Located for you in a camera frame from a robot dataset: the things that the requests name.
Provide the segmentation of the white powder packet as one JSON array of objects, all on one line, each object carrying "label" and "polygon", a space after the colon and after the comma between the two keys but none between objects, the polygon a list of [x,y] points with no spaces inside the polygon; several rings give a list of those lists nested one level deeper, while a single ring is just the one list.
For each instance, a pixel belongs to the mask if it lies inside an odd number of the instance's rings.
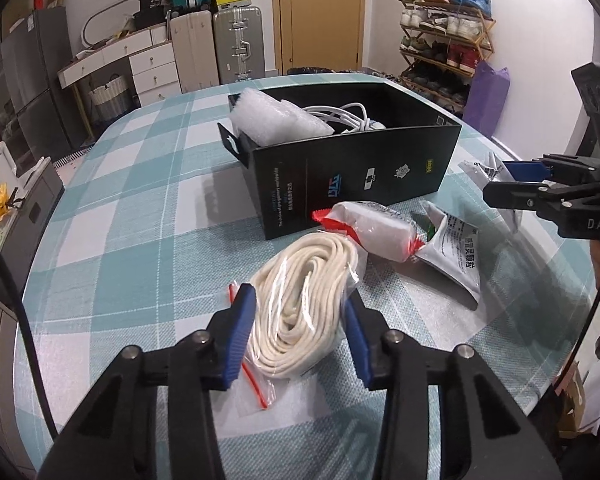
[{"label": "white powder packet", "polygon": [[415,257],[460,285],[479,302],[478,230],[431,202],[422,204],[434,235],[415,252]]},{"label": "white powder packet", "polygon": [[[470,162],[463,160],[458,164],[461,170],[470,177],[470,180],[478,186],[480,191],[492,182],[515,183],[515,179],[504,165],[504,162],[493,152],[489,152],[482,162]],[[509,231],[517,233],[520,228],[522,213],[511,209],[499,209],[501,215],[509,227]]]}]

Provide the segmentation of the purple bag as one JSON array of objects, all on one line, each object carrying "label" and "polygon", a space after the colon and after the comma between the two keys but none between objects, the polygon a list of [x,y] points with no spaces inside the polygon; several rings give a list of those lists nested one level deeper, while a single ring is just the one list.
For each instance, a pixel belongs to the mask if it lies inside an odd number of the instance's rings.
[{"label": "purple bag", "polygon": [[507,68],[496,70],[486,61],[481,61],[471,79],[463,112],[464,122],[491,139],[498,128],[509,87]]}]

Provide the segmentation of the black cardboard box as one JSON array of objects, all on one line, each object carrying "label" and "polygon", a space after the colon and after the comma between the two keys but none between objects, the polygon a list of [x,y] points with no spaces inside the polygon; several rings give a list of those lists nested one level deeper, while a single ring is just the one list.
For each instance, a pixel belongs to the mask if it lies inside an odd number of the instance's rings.
[{"label": "black cardboard box", "polygon": [[460,138],[458,119],[381,79],[269,88],[266,93],[301,107],[360,103],[381,124],[378,130],[266,148],[235,126],[219,128],[224,148],[242,166],[269,240],[309,229],[314,211],[339,202],[392,205],[437,192]]}]

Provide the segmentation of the red trimmed white packet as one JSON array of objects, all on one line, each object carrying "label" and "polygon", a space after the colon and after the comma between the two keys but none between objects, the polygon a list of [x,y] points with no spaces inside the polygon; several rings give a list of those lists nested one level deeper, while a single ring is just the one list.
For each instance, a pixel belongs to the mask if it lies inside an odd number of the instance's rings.
[{"label": "red trimmed white packet", "polygon": [[340,202],[311,214],[327,231],[347,234],[366,252],[404,263],[426,244],[413,220],[373,202]]}]

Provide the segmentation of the wooden shoe rack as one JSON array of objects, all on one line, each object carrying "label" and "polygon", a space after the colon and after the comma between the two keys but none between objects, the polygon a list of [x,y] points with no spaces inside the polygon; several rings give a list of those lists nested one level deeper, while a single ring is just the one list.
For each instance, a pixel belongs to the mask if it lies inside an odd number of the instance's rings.
[{"label": "wooden shoe rack", "polygon": [[398,0],[400,83],[460,117],[478,65],[494,53],[491,0]]}]

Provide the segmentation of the white bubble wrap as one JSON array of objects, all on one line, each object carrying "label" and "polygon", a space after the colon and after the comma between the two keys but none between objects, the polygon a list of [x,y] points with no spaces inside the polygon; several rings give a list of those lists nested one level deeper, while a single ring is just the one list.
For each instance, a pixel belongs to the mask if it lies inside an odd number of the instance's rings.
[{"label": "white bubble wrap", "polygon": [[289,101],[279,101],[253,88],[244,90],[230,111],[235,129],[262,148],[331,136],[335,130]]}]

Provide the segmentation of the grey low cabinet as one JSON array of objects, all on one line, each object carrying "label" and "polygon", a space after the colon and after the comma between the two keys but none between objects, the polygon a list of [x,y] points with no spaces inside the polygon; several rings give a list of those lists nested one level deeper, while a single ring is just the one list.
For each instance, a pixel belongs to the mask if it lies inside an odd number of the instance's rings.
[{"label": "grey low cabinet", "polygon": [[46,226],[65,191],[49,157],[22,177],[26,181],[23,203],[0,225],[0,253],[20,297]]}]

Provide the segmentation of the black round basket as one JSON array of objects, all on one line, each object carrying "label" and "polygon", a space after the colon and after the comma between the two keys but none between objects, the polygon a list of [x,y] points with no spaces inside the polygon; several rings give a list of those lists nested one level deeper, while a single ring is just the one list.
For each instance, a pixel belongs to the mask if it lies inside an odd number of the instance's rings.
[{"label": "black round basket", "polygon": [[303,66],[293,67],[287,70],[287,76],[311,75],[311,74],[332,74],[334,71],[326,67]]}]

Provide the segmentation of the woven laundry basket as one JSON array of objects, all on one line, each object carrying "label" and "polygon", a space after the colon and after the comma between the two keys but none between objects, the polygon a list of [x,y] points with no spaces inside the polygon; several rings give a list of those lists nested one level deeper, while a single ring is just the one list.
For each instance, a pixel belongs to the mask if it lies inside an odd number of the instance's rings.
[{"label": "woven laundry basket", "polygon": [[132,110],[132,98],[128,83],[123,76],[115,76],[101,86],[88,92],[99,118],[111,122]]}]

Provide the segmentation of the wooden door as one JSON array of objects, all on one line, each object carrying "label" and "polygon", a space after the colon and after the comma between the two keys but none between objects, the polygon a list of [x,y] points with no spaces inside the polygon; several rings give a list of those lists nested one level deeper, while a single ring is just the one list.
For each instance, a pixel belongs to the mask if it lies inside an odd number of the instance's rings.
[{"label": "wooden door", "polygon": [[362,64],[365,0],[273,0],[276,67],[356,70]]}]

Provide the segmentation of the white drawer desk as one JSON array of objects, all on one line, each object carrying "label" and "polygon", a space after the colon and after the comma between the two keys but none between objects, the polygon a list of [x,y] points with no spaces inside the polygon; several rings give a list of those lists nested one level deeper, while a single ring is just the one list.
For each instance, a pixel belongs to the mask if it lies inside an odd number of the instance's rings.
[{"label": "white drawer desk", "polygon": [[182,93],[166,24],[132,32],[98,49],[87,50],[57,76],[61,88],[73,94],[87,128],[97,120],[88,92],[108,84],[110,79],[122,77],[132,104],[140,107]]}]

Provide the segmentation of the beige suitcase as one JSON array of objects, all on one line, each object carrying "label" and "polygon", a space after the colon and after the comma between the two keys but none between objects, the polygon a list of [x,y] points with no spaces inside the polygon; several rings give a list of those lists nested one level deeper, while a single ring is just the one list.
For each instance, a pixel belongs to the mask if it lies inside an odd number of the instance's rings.
[{"label": "beige suitcase", "polygon": [[170,21],[171,42],[183,93],[220,84],[209,11],[180,15]]}]

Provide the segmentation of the silver suitcase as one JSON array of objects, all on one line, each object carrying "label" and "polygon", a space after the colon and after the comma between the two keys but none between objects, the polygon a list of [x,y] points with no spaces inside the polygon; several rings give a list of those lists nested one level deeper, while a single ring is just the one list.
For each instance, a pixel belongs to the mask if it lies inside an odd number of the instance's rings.
[{"label": "silver suitcase", "polygon": [[213,17],[221,84],[265,77],[262,15],[256,6],[235,6]]}]

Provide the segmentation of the black bag on desk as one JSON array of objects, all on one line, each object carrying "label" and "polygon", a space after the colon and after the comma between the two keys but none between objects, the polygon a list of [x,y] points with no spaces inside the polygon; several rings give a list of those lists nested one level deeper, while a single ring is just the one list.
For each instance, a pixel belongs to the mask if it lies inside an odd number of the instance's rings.
[{"label": "black bag on desk", "polygon": [[159,25],[166,19],[166,11],[162,0],[138,0],[140,10],[133,14],[136,30]]}]

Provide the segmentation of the grey refrigerator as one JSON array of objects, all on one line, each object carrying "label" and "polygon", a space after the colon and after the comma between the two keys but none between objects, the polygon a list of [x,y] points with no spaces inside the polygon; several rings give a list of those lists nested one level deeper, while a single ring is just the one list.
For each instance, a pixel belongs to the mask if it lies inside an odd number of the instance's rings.
[{"label": "grey refrigerator", "polygon": [[72,60],[66,10],[33,11],[2,41],[1,52],[9,95],[33,156],[56,162],[76,152],[87,131],[76,100],[58,78]]}]

